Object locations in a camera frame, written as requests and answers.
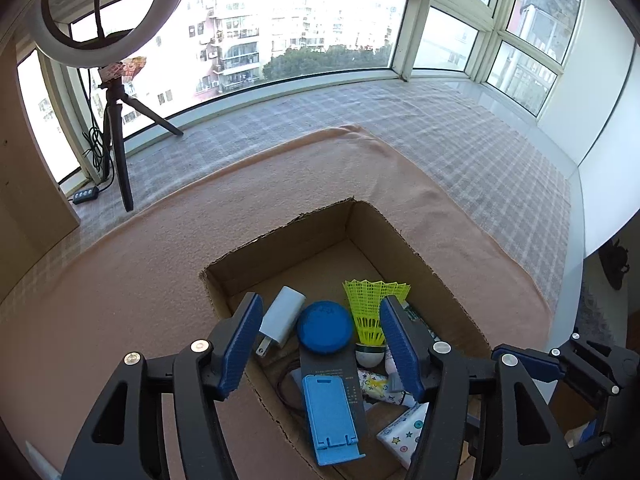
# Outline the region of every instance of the plaid cloth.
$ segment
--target plaid cloth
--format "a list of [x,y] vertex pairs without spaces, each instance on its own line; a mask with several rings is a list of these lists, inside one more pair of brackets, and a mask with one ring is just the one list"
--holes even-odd
[[135,202],[117,183],[76,209],[78,229],[0,304],[0,320],[46,290],[73,258],[144,207],[246,156],[306,133],[360,124],[435,180],[533,278],[555,311],[569,231],[570,184],[525,137],[446,83],[384,80],[302,92],[189,128],[129,158]]

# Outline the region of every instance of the open cardboard box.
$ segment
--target open cardboard box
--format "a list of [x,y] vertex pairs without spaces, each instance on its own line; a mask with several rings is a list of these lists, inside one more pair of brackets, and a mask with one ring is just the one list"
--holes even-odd
[[[220,319],[230,317],[249,291],[262,296],[265,309],[283,285],[302,292],[305,306],[331,300],[347,308],[342,288],[346,280],[409,283],[407,300],[440,338],[468,356],[490,355],[478,327],[439,277],[382,214],[353,198],[299,216],[237,248],[210,264],[201,277]],[[260,402],[282,429],[283,438],[325,479],[404,478],[405,469],[377,441],[376,434],[405,408],[383,402],[367,412],[369,436],[361,437],[358,444],[366,458],[338,466],[316,465],[304,418],[289,410],[274,389],[282,371],[297,357],[298,340],[293,333],[283,348],[272,345],[261,359],[254,354],[245,370]],[[288,376],[286,380],[282,393],[290,405],[301,407],[300,392]],[[477,408],[476,403],[470,404],[470,412]],[[465,444],[461,462],[467,457]]]

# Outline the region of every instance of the tree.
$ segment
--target tree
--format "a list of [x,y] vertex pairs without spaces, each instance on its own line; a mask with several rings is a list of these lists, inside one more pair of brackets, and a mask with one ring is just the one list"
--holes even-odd
[[330,46],[326,52],[317,52],[307,47],[299,50],[288,48],[284,54],[274,57],[262,67],[262,72],[267,81],[276,81],[335,70],[386,68],[390,56],[389,44],[375,51],[371,48],[350,50],[344,45]]

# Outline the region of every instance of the blue disc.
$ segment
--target blue disc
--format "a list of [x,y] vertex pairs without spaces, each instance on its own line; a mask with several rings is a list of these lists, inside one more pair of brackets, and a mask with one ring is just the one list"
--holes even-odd
[[317,354],[337,352],[351,340],[353,321],[347,310],[333,301],[316,301],[300,314],[298,339]]

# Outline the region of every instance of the white charger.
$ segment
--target white charger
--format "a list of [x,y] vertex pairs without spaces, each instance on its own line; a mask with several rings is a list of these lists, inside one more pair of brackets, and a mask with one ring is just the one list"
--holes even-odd
[[276,299],[273,300],[267,313],[262,318],[260,333],[264,336],[264,339],[255,351],[256,354],[259,356],[265,355],[271,341],[278,343],[280,348],[284,346],[305,300],[304,294],[300,294],[288,286],[283,286],[280,289]]

